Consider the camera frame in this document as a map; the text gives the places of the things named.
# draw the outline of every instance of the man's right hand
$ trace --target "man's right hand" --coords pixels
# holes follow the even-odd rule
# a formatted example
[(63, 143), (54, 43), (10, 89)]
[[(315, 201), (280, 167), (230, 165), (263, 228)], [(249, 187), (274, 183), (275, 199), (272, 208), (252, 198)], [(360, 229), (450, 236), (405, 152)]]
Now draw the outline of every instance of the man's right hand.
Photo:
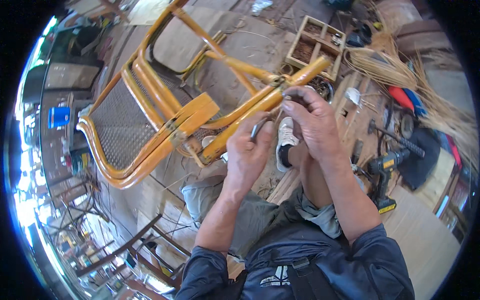
[(293, 86), (283, 96), (302, 98), (305, 106), (295, 101), (284, 101), (283, 110), (300, 126), (310, 155), (317, 161), (340, 151), (340, 139), (336, 127), (334, 110), (310, 88)]

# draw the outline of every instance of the black sock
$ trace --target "black sock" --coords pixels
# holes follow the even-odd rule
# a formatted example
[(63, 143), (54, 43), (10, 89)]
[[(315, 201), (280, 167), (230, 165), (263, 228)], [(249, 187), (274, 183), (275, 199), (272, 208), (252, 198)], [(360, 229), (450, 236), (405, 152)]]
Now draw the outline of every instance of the black sock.
[(278, 150), (278, 157), (280, 158), (280, 162), (285, 167), (289, 168), (292, 164), (288, 161), (288, 150), (293, 147), (293, 145), (287, 144), (285, 146), (280, 146)]

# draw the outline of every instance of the gray pants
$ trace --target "gray pants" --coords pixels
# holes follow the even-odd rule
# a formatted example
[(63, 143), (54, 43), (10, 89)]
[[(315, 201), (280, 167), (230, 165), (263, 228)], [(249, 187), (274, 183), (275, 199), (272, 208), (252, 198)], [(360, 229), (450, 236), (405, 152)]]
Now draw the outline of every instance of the gray pants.
[[(217, 175), (181, 187), (187, 209), (197, 227), (205, 219), (222, 191), (225, 176)], [(280, 205), (262, 199), (249, 191), (240, 205), (233, 241), (229, 253), (244, 259), (250, 248), (272, 229), (289, 223), (308, 220), (317, 224), (329, 237), (335, 239), (342, 233), (332, 204), (317, 209), (298, 187)]]

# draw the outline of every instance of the hand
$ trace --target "hand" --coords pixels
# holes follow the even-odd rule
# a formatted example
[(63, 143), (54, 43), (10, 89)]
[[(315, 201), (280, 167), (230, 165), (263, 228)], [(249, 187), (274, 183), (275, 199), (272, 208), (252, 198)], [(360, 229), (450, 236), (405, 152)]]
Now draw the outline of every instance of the hand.
[(245, 119), (227, 141), (228, 172), (223, 186), (230, 192), (238, 192), (238, 196), (242, 199), (252, 188), (267, 163), (274, 130), (273, 123), (267, 121), (262, 126), (257, 134), (256, 143), (250, 140), (255, 124), (267, 116), (267, 112), (261, 111)]
[(334, 111), (328, 102), (304, 86), (290, 87), (283, 95), (303, 103), (284, 101), (283, 110), (300, 126), (302, 139), (307, 144), (310, 155), (320, 161), (322, 157), (338, 152), (340, 139)]

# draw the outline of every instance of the red object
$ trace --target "red object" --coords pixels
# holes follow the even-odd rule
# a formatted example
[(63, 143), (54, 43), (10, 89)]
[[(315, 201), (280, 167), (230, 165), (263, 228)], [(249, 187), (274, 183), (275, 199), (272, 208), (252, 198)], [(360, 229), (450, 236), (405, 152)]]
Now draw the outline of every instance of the red object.
[(412, 101), (407, 94), (405, 94), (403, 89), (399, 88), (398, 86), (389, 86), (388, 92), (402, 107), (409, 108), (413, 111)]
[(450, 149), (452, 150), (453, 157), (455, 158), (456, 164), (458, 165), (458, 170), (462, 169), (462, 159), (460, 158), (460, 154), (458, 153), (458, 148), (455, 145), (455, 142), (453, 141), (453, 138), (445, 134), (448, 140), (448, 144), (450, 145)]

